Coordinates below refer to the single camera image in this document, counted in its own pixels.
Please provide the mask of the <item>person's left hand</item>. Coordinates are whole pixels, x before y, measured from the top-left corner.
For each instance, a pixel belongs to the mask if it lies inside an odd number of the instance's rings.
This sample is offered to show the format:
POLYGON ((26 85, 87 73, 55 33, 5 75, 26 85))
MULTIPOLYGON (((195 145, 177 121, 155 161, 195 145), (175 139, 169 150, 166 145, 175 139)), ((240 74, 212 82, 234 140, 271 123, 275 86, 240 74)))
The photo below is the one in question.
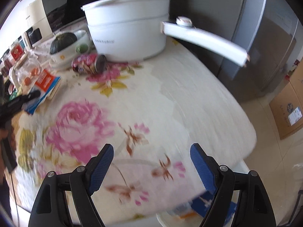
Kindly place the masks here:
MULTIPOLYGON (((7 138, 7 136, 8 136, 8 131, 1 129, 1 132, 0 132, 1 141, 4 138, 7 138)), ((5 164, 4 164, 3 157, 2 157, 2 152, 0 151, 0 185, 1 186, 3 185, 3 181, 4 181, 4 170, 5 170, 5 168, 6 167, 5 167, 5 164)))

